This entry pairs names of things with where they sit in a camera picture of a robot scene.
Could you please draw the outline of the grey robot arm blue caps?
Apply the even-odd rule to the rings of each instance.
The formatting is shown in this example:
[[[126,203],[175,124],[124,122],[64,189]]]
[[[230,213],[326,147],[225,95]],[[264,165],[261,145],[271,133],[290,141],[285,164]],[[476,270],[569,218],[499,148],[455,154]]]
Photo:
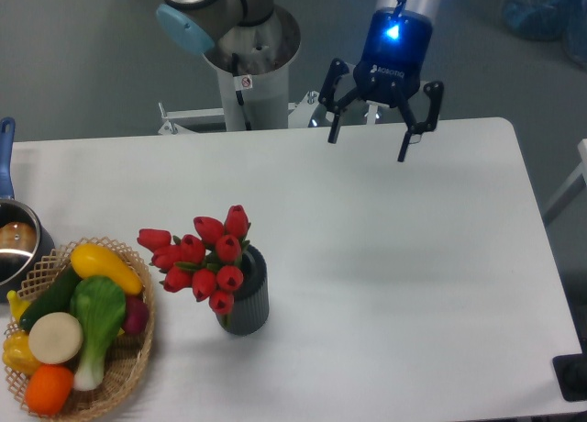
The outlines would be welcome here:
[[[420,73],[440,0],[377,0],[357,64],[334,59],[317,102],[334,116],[328,140],[355,102],[396,108],[407,130],[403,161],[415,136],[432,132],[444,94],[441,82]],[[300,28],[274,0],[163,0],[156,18],[183,50],[216,69],[229,131],[287,128],[289,66]]]

